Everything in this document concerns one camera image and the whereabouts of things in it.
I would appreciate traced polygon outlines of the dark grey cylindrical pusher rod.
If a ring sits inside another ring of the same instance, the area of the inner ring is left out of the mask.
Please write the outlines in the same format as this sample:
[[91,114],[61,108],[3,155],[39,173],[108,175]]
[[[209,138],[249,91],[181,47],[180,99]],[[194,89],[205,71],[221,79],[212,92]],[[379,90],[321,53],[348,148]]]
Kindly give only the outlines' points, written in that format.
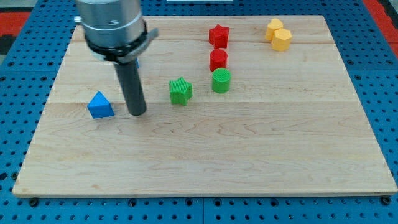
[[115,63],[114,67],[128,112],[133,116],[144,114],[147,107],[136,61],[132,60],[126,64]]

